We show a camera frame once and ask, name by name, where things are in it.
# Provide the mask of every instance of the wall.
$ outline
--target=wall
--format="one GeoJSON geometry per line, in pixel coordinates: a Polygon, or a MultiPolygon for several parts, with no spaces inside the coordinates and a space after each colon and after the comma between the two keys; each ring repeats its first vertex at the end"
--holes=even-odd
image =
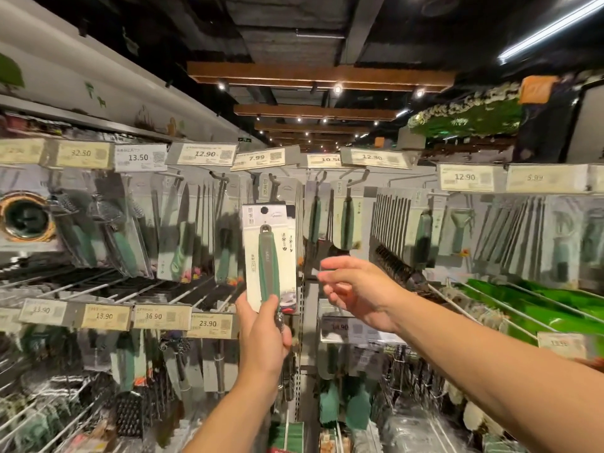
{"type": "Polygon", "coordinates": [[[250,137],[32,0],[0,0],[0,54],[1,93],[195,141],[250,137]]]}

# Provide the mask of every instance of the qr code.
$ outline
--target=qr code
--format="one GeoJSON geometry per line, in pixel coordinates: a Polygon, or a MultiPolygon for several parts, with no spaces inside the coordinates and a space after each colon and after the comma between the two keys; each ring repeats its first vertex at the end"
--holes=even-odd
{"type": "Polygon", "coordinates": [[[95,149],[94,158],[96,160],[105,160],[107,158],[107,151],[105,151],[104,149],[95,149]]]}
{"type": "Polygon", "coordinates": [[[153,153],[153,161],[161,162],[162,164],[165,162],[165,153],[163,152],[154,152],[153,153]]]}

